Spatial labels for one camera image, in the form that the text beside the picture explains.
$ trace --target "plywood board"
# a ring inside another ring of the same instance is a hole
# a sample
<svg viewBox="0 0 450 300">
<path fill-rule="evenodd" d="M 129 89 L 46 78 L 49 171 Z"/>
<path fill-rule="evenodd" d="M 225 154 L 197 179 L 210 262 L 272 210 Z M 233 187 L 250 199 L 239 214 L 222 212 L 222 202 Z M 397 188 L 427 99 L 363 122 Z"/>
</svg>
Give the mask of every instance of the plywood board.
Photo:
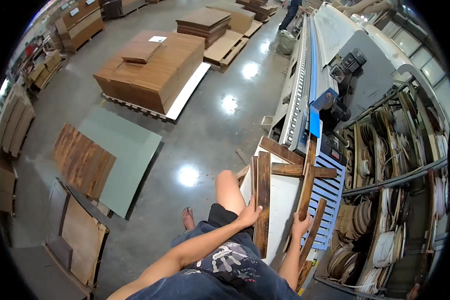
<svg viewBox="0 0 450 300">
<path fill-rule="evenodd" d="M 99 200 L 125 218 L 162 137 L 98 106 L 78 130 L 116 157 Z"/>
<path fill-rule="evenodd" d="M 217 39 L 212 45 L 205 50 L 204 57 L 213 60 L 221 61 L 232 49 L 232 47 L 240 41 L 243 34 L 227 30 L 224 35 Z"/>
<path fill-rule="evenodd" d="M 257 198 L 255 203 L 263 210 L 255 222 L 253 242 L 260 251 L 261 258 L 267 257 L 270 218 L 270 153 L 260 151 L 257 160 Z"/>
<path fill-rule="evenodd" d="M 102 243 L 108 234 L 105 225 L 90 216 L 74 197 L 70 197 L 62 237 L 73 249 L 71 272 L 81 283 L 94 287 Z"/>
</svg>

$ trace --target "leg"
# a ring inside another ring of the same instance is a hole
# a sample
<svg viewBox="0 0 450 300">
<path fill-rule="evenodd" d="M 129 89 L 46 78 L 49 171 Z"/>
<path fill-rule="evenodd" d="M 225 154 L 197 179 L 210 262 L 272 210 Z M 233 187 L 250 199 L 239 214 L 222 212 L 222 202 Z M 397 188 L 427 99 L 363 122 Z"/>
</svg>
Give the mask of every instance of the leg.
<svg viewBox="0 0 450 300">
<path fill-rule="evenodd" d="M 217 203 L 237 216 L 246 207 L 235 173 L 222 171 L 215 180 Z"/>
<path fill-rule="evenodd" d="M 285 18 L 282 21 L 282 24 L 278 27 L 279 30 L 286 30 L 287 26 L 293 20 L 297 12 L 299 11 L 299 5 L 301 4 L 301 0 L 292 0 L 290 2 L 290 6 L 288 7 L 288 11 L 285 15 Z"/>
</svg>

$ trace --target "brown panel stack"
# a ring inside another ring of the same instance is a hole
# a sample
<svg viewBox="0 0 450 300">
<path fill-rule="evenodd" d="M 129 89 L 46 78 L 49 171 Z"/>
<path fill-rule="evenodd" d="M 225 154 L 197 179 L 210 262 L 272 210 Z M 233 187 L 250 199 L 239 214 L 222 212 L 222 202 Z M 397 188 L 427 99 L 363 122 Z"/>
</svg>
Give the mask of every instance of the brown panel stack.
<svg viewBox="0 0 450 300">
<path fill-rule="evenodd" d="M 243 9 L 255 13 L 255 20 L 263 22 L 270 14 L 277 10 L 277 6 L 267 4 L 268 0 L 235 0 L 236 3 L 244 5 Z"/>
<path fill-rule="evenodd" d="M 70 124 L 56 138 L 53 156 L 62 176 L 93 199 L 100 198 L 116 159 Z"/>
<path fill-rule="evenodd" d="M 161 43 L 149 41 L 153 37 L 166 39 Z M 167 114 L 180 91 L 204 61 L 204 43 L 202 37 L 144 30 L 115 53 L 93 77 L 107 96 Z M 147 58 L 147 51 L 153 50 L 153 44 L 161 45 Z M 146 64 L 123 60 L 126 55 L 138 56 L 138 52 L 142 60 L 145 58 Z"/>
<path fill-rule="evenodd" d="M 177 32 L 205 38 L 205 48 L 225 34 L 231 14 L 210 8 L 200 8 L 176 21 Z"/>
</svg>

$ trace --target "dark blue t-shirt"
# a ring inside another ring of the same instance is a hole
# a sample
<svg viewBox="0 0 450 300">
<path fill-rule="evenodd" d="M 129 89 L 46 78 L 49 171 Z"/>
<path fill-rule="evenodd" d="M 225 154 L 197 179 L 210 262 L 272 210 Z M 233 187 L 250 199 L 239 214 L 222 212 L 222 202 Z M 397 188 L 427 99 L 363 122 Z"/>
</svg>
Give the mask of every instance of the dark blue t-shirt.
<svg viewBox="0 0 450 300">
<path fill-rule="evenodd" d="M 172 246 L 216 229 L 200 222 Z M 205 258 L 136 292 L 145 299 L 301 299 L 287 281 L 264 263 L 247 233 L 235 234 Z"/>
</svg>

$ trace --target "stack of wood panels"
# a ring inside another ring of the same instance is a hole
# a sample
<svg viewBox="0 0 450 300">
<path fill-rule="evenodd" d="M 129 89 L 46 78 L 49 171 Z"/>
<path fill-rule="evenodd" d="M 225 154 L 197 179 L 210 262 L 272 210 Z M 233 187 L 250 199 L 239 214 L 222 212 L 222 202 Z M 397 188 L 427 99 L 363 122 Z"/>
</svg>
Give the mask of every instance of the stack of wood panels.
<svg viewBox="0 0 450 300">
<path fill-rule="evenodd" d="M 258 0 L 235 0 L 235 2 L 244 5 L 243 9 L 255 13 L 255 20 L 259 22 L 266 21 L 278 8 L 267 4 L 267 1 L 261 3 Z"/>
<path fill-rule="evenodd" d="M 229 12 L 204 7 L 178 19 L 176 31 L 205 38 L 205 48 L 208 48 L 225 34 L 230 19 Z"/>
<path fill-rule="evenodd" d="M 63 177 L 90 199 L 99 199 L 116 157 L 70 124 L 65 124 L 53 148 Z"/>
<path fill-rule="evenodd" d="M 131 47 L 161 44 L 145 59 L 146 64 L 126 62 L 119 51 L 93 77 L 107 96 L 166 115 L 203 62 L 204 43 L 202 37 L 144 30 Z"/>
<path fill-rule="evenodd" d="M 255 18 L 254 12 L 242 9 L 244 6 L 238 3 L 214 3 L 206 7 L 230 13 L 230 28 L 241 34 L 245 34 L 250 29 Z"/>
<path fill-rule="evenodd" d="M 12 161 L 0 151 L 0 211 L 13 214 L 17 173 Z"/>
<path fill-rule="evenodd" d="M 104 28 L 98 1 L 78 0 L 63 10 L 55 26 L 65 50 L 77 51 Z"/>
<path fill-rule="evenodd" d="M 0 148 L 17 158 L 30 123 L 35 119 L 34 108 L 24 89 L 14 85 L 0 113 Z"/>
</svg>

